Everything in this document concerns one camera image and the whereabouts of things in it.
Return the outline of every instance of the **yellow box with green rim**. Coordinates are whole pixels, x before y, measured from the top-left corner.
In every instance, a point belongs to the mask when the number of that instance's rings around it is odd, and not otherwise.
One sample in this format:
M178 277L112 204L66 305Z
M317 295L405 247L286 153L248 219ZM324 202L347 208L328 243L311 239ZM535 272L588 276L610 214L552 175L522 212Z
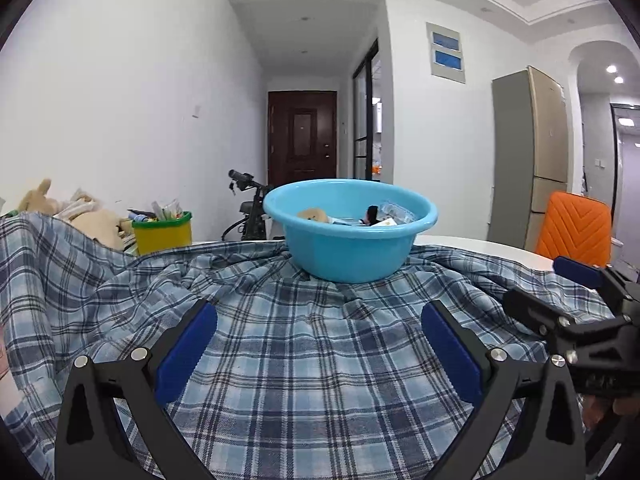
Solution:
M132 222L131 226L136 234L140 256L191 245L191 213L189 211L185 211L176 220Z

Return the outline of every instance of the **green rim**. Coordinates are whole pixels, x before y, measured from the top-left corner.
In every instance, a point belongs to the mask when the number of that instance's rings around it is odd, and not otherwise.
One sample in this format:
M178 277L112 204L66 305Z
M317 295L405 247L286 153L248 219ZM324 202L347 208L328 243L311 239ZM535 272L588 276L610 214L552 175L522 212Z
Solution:
M191 211L185 211L177 220L160 220L158 222L131 222L134 229L159 229L162 227L178 227L191 220Z

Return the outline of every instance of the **brown door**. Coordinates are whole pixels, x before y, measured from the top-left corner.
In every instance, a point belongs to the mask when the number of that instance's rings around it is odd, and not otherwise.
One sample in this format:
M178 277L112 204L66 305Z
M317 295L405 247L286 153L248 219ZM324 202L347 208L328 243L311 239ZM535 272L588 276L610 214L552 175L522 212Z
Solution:
M269 184L335 178L336 92L269 92Z

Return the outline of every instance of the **blue plaid tablecloth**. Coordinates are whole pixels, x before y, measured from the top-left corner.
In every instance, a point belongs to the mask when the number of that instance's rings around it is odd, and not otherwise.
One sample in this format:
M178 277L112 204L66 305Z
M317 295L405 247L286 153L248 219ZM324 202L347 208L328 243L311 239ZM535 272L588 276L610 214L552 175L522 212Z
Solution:
M207 298L218 330L167 411L217 478L422 478L472 410L422 334L422 306L440 299L487 346L544 360L542 343L500 307L515 285L581 321L609 316L597 295L552 272L469 251L414 247L389 278L345 285L309 276L281 242L134 258L22 215L0 222L0 321L25 395L6 422L52 478L75 357L108 361L150 346ZM118 411L141 464L159 474L126 404ZM519 411L514 402L482 474L499 462Z

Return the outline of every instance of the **orange chair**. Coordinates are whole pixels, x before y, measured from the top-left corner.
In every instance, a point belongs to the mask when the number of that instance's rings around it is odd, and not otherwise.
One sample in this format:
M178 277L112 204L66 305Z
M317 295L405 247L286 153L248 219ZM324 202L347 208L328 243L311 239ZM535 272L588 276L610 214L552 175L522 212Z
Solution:
M603 267L611 256L611 211L606 204L562 191L551 194L536 253Z

